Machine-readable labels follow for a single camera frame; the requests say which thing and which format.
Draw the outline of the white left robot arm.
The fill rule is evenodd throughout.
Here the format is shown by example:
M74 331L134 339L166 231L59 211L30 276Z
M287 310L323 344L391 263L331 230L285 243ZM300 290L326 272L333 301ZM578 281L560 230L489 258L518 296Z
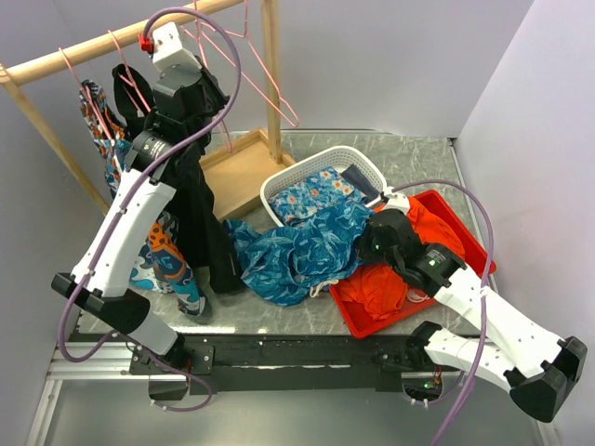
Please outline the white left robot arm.
M152 351L152 362L171 374L185 361L184 337L133 291L130 275L143 246L178 295L182 310L203 314L208 305L193 271L206 267L219 294L242 288L242 270L228 232L215 215L215 195L199 161L210 131L233 99L191 56L161 70L151 114L132 141L112 206L86 254L51 286L77 306Z

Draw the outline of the pink wire hanger front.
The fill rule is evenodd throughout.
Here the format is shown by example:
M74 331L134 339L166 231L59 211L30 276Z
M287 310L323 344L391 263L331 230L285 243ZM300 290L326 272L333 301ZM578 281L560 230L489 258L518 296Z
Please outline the pink wire hanger front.
M207 25L198 19L194 20L194 39L198 46L199 58L203 65L206 68L209 68L208 57L205 52L205 43L210 44L216 50L219 50L219 46L207 34L204 33L204 26L206 26L208 30L213 31L213 28L210 25ZM228 152L232 153L233 147L231 143L231 135L224 120L218 124L218 130L219 133L224 137Z

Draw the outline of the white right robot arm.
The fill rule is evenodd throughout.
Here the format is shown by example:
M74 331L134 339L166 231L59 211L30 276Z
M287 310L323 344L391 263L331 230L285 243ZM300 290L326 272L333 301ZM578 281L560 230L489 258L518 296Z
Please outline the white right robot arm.
M460 256L440 243L424 243L398 209L368 218L358 242L361 259L383 261L414 289L454 310L485 335L488 345L424 322L410 335L409 363L434 363L476 375L507 391L526 414L555 418L579 382L588 354L575 336L562 338L531 321L482 284Z

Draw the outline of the blue shark print shorts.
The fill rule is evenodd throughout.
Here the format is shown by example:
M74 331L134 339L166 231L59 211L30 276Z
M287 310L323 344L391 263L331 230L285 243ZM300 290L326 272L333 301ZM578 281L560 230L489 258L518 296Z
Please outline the blue shark print shorts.
M361 264L356 241L373 210L360 203L325 208L299 227L262 233L243 220L227 220L244 284L261 298L289 307L315 289L349 277Z

